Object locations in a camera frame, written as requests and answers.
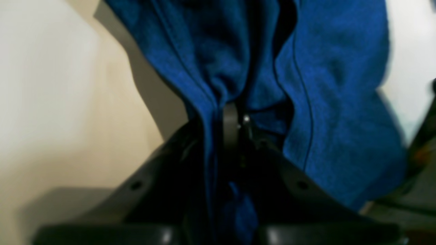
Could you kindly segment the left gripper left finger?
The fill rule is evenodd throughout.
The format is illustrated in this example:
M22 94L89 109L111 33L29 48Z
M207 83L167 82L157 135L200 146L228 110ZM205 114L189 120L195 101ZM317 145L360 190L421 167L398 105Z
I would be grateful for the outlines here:
M184 219L202 174L202 127L189 121L102 203L45 225L34 245L190 245Z

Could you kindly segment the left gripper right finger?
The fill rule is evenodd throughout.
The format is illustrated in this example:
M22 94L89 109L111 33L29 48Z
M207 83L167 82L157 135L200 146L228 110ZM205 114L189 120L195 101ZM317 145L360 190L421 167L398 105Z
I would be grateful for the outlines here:
M221 176L249 200L251 245L404 245L397 224L365 218L338 203L288 161L234 103L223 108Z

